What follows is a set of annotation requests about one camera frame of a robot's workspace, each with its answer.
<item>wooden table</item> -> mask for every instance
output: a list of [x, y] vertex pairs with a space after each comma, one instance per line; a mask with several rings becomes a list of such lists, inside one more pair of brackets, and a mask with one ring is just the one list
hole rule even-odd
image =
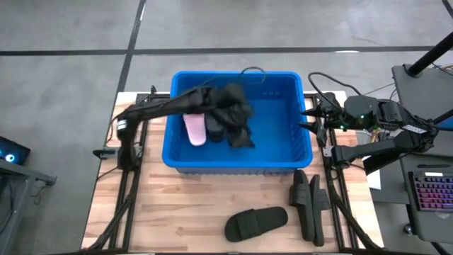
[[[135, 101], [137, 93], [118, 94], [113, 116]], [[346, 95], [336, 91], [339, 102]], [[306, 108], [312, 103], [306, 101]], [[322, 212], [326, 243], [316, 247], [302, 239], [295, 208], [288, 206], [290, 176], [230, 176], [182, 175], [162, 162], [166, 119], [150, 120], [147, 145], [144, 150], [134, 222], [130, 238], [130, 251], [147, 252], [310, 252], [337, 251], [332, 212]], [[337, 132], [340, 145], [356, 145], [355, 132]], [[119, 146], [113, 139], [111, 147]], [[314, 158], [304, 169], [309, 179], [321, 175], [321, 188], [326, 187], [322, 157], [311, 134]], [[116, 166], [116, 159], [102, 162], [99, 174]], [[93, 195], [91, 211], [82, 248], [91, 245], [110, 222], [117, 200], [121, 171], [114, 171], [98, 181]], [[345, 170], [345, 181], [352, 213], [364, 231], [378, 245], [383, 246], [372, 197], [363, 170], [351, 167]], [[224, 226], [233, 214], [251, 208], [282, 206], [288, 213], [288, 223], [279, 229], [239, 243], [228, 242]], [[349, 246], [347, 225], [340, 217], [346, 246]], [[119, 240], [122, 240], [120, 226]]]

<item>keyboard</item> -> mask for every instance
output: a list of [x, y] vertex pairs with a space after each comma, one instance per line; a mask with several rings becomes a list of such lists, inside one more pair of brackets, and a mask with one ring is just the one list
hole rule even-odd
[[419, 210], [453, 213], [453, 176], [410, 176]]

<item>black slipper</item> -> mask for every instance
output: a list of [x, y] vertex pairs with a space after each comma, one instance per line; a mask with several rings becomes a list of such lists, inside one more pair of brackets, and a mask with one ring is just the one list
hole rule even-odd
[[309, 180], [302, 170], [296, 170], [293, 176], [293, 185], [289, 189], [289, 205], [297, 209], [302, 236], [305, 241], [314, 240], [313, 208]]
[[228, 219], [225, 237], [230, 242], [240, 242], [282, 227], [287, 222], [288, 214], [281, 207], [250, 209]]
[[314, 219], [314, 240], [313, 244], [318, 247], [324, 245], [323, 223], [321, 218], [322, 210], [331, 209], [331, 205], [327, 199], [326, 190], [319, 188], [319, 175], [315, 174], [310, 181], [311, 201], [313, 203], [313, 219]]

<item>black cable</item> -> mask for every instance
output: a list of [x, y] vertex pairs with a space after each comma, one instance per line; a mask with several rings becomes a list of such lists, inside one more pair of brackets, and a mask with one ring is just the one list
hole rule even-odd
[[391, 92], [389, 100], [391, 100], [391, 98], [393, 98], [393, 97], [395, 96], [395, 95], [394, 95], [395, 92], [396, 92], [396, 89], [394, 89], [394, 90]]
[[35, 205], [39, 205], [41, 203], [41, 200], [42, 200], [42, 196], [41, 196], [41, 192], [45, 189], [45, 188], [48, 188], [50, 186], [48, 185], [44, 185], [44, 186], [41, 186], [41, 187], [35, 187], [35, 188], [39, 188], [39, 191], [37, 191], [37, 193], [35, 195], [31, 195], [30, 197], [33, 198], [33, 203]]
[[110, 124], [109, 124], [109, 127], [110, 127], [110, 128], [109, 128], [109, 131], [110, 131], [109, 133], [110, 133], [110, 134], [109, 134], [109, 136], [108, 136], [107, 141], [105, 142], [105, 145], [107, 145], [107, 143], [108, 143], [109, 141], [111, 141], [112, 138], [113, 138], [113, 121], [115, 121], [116, 119], [118, 119], [118, 115], [115, 116], [115, 117], [110, 121]]
[[445, 74], [448, 74], [448, 75], [450, 75], [450, 76], [453, 76], [453, 74], [451, 74], [451, 73], [445, 71], [445, 70], [444, 70], [443, 68], [441, 68], [440, 66], [438, 66], [438, 65], [436, 65], [436, 64], [434, 64], [434, 63], [432, 63], [432, 65], [433, 65], [435, 68], [439, 69], [440, 71], [444, 72]]
[[329, 98], [326, 98], [326, 96], [324, 96], [324, 93], [315, 85], [315, 83], [313, 82], [313, 80], [311, 79], [311, 76], [314, 75], [314, 74], [317, 74], [317, 73], [310, 73], [309, 74], [309, 81], [311, 83], [311, 85], [313, 86], [313, 89], [316, 90], [316, 92], [318, 92], [318, 94], [324, 98], [324, 100], [326, 100], [327, 102], [329, 102], [333, 107], [337, 108], [338, 110], [342, 111], [343, 112], [343, 109], [340, 107], [340, 106], [337, 106], [334, 102], [332, 102]]
[[357, 95], [362, 95], [362, 94], [360, 93], [360, 91], [359, 91], [358, 89], [356, 89], [353, 85], [349, 85], [349, 84], [346, 84], [346, 83], [344, 83], [344, 82], [338, 81], [337, 79], [333, 78], [332, 76], [330, 76], [330, 75], [328, 75], [328, 74], [324, 74], [324, 73], [322, 73], [322, 72], [312, 72], [312, 73], [310, 73], [310, 74], [309, 74], [309, 80], [310, 80], [310, 77], [311, 77], [312, 75], [315, 75], [315, 74], [321, 75], [321, 76], [323, 76], [323, 77], [326, 77], [327, 79], [330, 79], [331, 81], [334, 81], [334, 82], [340, 84], [341, 86], [348, 87], [348, 88], [352, 89], [353, 91], [355, 91], [355, 93], [357, 93]]
[[241, 71], [241, 73], [239, 73], [239, 75], [244, 74], [244, 73], [247, 72], [248, 70], [254, 70], [254, 69], [255, 69], [255, 70], [258, 70], [258, 71], [260, 71], [260, 72], [263, 73], [263, 79], [262, 79], [261, 82], [260, 82], [260, 84], [263, 84], [264, 81], [266, 80], [266, 75], [267, 75], [267, 74], [266, 74], [266, 72], [264, 71], [264, 69], [261, 68], [261, 67], [246, 67], [246, 68], [242, 69], [242, 71]]
[[353, 164], [353, 163], [348, 163], [348, 165], [365, 170], [365, 168], [363, 166], [359, 166], [359, 165], [356, 165], [356, 164]]
[[8, 180], [8, 185], [9, 185], [9, 199], [10, 199], [10, 208], [9, 208], [9, 216], [6, 218], [4, 218], [6, 220], [6, 223], [5, 223], [5, 220], [3, 220], [1, 222], [1, 224], [3, 225], [3, 227], [1, 228], [0, 230], [0, 236], [3, 234], [3, 232], [5, 231], [6, 227], [8, 227], [8, 224], [9, 222], [11, 221], [11, 218], [13, 217], [13, 214], [14, 214], [14, 192], [13, 192], [13, 185], [11, 184], [12, 180], [9, 179]]
[[394, 84], [395, 84], [395, 83], [392, 82], [392, 83], [387, 84], [387, 85], [385, 85], [385, 86], [382, 86], [382, 87], [380, 87], [380, 88], [378, 88], [378, 89], [375, 89], [375, 90], [372, 90], [372, 91], [370, 91], [370, 92], [364, 93], [363, 96], [370, 95], [371, 93], [374, 93], [374, 92], [379, 91], [379, 90], [381, 90], [381, 89], [385, 89], [386, 87], [391, 86], [391, 85], [394, 85]]
[[[334, 171], [334, 172], [336, 173], [335, 177], [332, 177], [332, 171]], [[330, 174], [329, 177], [330, 177], [330, 179], [331, 179], [332, 181], [338, 180], [339, 174], [338, 174], [338, 170], [337, 170], [336, 168], [332, 167], [330, 173], [331, 173], [331, 174]]]
[[107, 172], [105, 172], [104, 174], [101, 174], [100, 176], [98, 176], [98, 178], [96, 179], [97, 181], [99, 179], [101, 179], [102, 177], [104, 177], [106, 174], [109, 174], [111, 172], [113, 172], [114, 170], [118, 169], [118, 166], [115, 166], [114, 168], [112, 168], [111, 170], [108, 170]]

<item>robotic arm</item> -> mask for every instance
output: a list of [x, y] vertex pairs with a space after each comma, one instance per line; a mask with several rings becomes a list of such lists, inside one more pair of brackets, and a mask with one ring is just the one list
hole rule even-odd
[[356, 158], [371, 156], [364, 160], [365, 168], [371, 172], [397, 160], [402, 153], [421, 153], [433, 147], [438, 134], [433, 120], [425, 120], [410, 114], [397, 102], [375, 99], [369, 96], [350, 96], [341, 108], [333, 93], [318, 95], [320, 103], [302, 114], [324, 118], [314, 123], [300, 123], [300, 126], [316, 134], [322, 147], [326, 147], [326, 131], [329, 128], [369, 130], [381, 128], [400, 131], [397, 136], [381, 142], [349, 146], [334, 146], [331, 156], [334, 164], [347, 166]]
[[117, 137], [121, 141], [118, 168], [132, 171], [139, 165], [134, 139], [140, 122], [178, 113], [210, 114], [218, 125], [225, 127], [231, 146], [253, 146], [247, 126], [251, 107], [242, 88], [237, 84], [227, 84], [221, 89], [197, 86], [175, 98], [132, 105], [117, 116]]
[[118, 168], [133, 170], [138, 167], [134, 139], [139, 124], [177, 113], [206, 113], [213, 107], [209, 100], [209, 87], [195, 88], [176, 98], [153, 100], [145, 104], [131, 105], [117, 116], [117, 137], [121, 141], [118, 150]]

